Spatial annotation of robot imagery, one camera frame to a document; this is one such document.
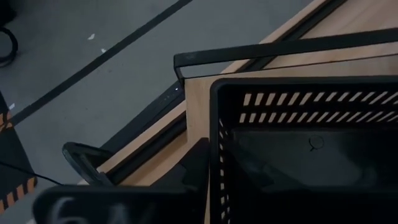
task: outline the black floor line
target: black floor line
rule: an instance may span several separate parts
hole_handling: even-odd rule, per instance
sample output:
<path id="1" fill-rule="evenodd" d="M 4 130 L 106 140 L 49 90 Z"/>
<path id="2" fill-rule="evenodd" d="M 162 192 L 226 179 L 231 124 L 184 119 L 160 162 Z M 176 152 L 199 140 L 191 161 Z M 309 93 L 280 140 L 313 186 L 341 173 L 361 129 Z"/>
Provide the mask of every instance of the black floor line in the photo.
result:
<path id="1" fill-rule="evenodd" d="M 128 45 L 132 44 L 136 40 L 138 40 L 140 37 L 148 33 L 150 30 L 152 30 L 154 27 L 159 25 L 161 22 L 165 21 L 167 18 L 169 18 L 171 15 L 175 14 L 178 10 L 186 6 L 188 3 L 192 2 L 192 0 L 179 0 L 172 6 L 168 7 L 166 10 L 164 10 L 162 13 L 151 19 L 149 22 L 138 28 L 136 31 L 134 31 L 132 34 L 128 35 L 126 38 L 124 38 L 122 41 L 117 43 L 115 46 L 107 50 L 105 53 L 103 53 L 101 56 L 97 57 L 94 59 L 91 63 L 86 65 L 84 68 L 82 68 L 80 71 L 76 72 L 74 75 L 72 75 L 70 78 L 56 86 L 54 89 L 50 90 L 48 93 L 46 93 L 44 96 L 42 96 L 40 99 L 32 103 L 31 105 L 27 106 L 24 108 L 21 112 L 13 116 L 9 122 L 11 122 L 13 125 L 17 125 L 26 118 L 28 118 L 30 115 L 41 109 L 44 105 L 47 103 L 51 102 L 53 99 L 55 99 L 57 96 L 59 96 L 61 93 L 72 87 L 74 84 L 78 83 L 81 79 L 85 78 L 87 75 L 89 75 L 92 71 L 97 69 L 99 66 L 107 62 L 109 59 L 111 59 L 113 56 L 118 54 L 120 51 L 125 49 Z"/>

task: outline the gray floor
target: gray floor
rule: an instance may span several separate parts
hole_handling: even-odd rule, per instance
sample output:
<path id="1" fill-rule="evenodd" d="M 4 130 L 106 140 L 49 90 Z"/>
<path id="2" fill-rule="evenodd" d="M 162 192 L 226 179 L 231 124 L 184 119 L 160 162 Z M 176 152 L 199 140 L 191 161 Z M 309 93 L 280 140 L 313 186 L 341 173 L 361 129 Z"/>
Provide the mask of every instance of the gray floor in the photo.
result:
<path id="1" fill-rule="evenodd" d="M 18 0 L 7 25 L 17 60 L 0 69 L 0 90 L 16 114 L 177 0 Z M 67 141 L 100 146 L 175 81 L 179 52 L 255 44 L 311 0 L 193 0 L 126 47 L 16 129 L 37 173 L 63 183 L 80 180 L 61 154 Z M 95 34 L 93 40 L 88 37 Z M 217 73 L 226 65 L 194 73 Z M 37 190 L 0 216 L 25 223 Z"/>

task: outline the black plastic basket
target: black plastic basket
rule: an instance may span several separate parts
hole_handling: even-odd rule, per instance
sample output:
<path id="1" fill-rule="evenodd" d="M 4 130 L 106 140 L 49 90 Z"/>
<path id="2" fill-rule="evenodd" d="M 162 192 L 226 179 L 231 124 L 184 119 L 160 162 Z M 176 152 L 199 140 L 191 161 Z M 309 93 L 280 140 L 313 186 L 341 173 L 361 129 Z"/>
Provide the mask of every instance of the black plastic basket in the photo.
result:
<path id="1" fill-rule="evenodd" d="M 398 78 L 211 87 L 211 221 L 381 221 L 398 196 Z"/>

